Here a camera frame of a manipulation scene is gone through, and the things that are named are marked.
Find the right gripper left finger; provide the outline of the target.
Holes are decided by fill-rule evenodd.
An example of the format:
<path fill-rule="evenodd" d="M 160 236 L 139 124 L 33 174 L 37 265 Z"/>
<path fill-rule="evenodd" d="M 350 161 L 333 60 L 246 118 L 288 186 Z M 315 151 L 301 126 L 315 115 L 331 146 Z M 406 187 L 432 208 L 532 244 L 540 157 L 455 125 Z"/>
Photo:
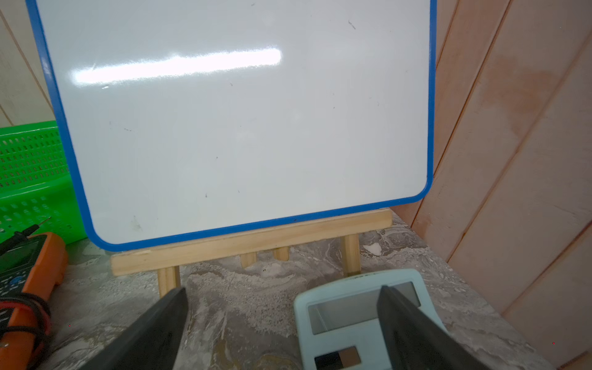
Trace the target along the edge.
<path fill-rule="evenodd" d="M 189 311 L 185 288 L 174 288 L 83 369 L 172 369 Z"/>

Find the orange Victor multimeter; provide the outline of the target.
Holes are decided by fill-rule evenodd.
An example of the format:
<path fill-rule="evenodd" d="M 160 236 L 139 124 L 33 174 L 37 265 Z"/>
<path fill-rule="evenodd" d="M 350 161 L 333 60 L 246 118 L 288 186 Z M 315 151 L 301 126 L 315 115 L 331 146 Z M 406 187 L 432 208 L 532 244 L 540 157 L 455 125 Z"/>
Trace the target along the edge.
<path fill-rule="evenodd" d="M 63 239 L 39 233 L 43 222 L 1 243 L 1 368 L 35 369 L 49 349 L 49 299 L 63 282 L 68 254 Z"/>

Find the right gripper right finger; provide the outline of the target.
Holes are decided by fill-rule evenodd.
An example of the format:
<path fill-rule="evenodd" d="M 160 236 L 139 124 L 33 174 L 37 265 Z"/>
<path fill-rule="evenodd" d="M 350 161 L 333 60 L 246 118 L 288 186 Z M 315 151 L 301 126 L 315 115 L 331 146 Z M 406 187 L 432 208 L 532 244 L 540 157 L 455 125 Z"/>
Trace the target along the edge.
<path fill-rule="evenodd" d="M 377 313 L 394 369 L 487 368 L 395 288 L 381 288 Z"/>

